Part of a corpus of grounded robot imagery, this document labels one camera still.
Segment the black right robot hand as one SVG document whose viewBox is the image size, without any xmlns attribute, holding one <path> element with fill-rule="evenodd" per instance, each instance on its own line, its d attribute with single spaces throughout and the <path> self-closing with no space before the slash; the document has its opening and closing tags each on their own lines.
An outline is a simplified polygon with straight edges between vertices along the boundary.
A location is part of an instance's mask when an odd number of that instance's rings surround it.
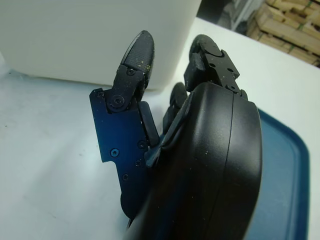
<svg viewBox="0 0 320 240">
<path fill-rule="evenodd" d="M 124 239 L 241 240 L 262 178 L 258 108 L 238 87 L 228 54 L 200 34 L 158 133 L 142 100 L 154 56 L 153 37 L 143 30 L 112 88 L 89 96 L 101 160 L 115 163 L 129 218 Z"/>
</svg>

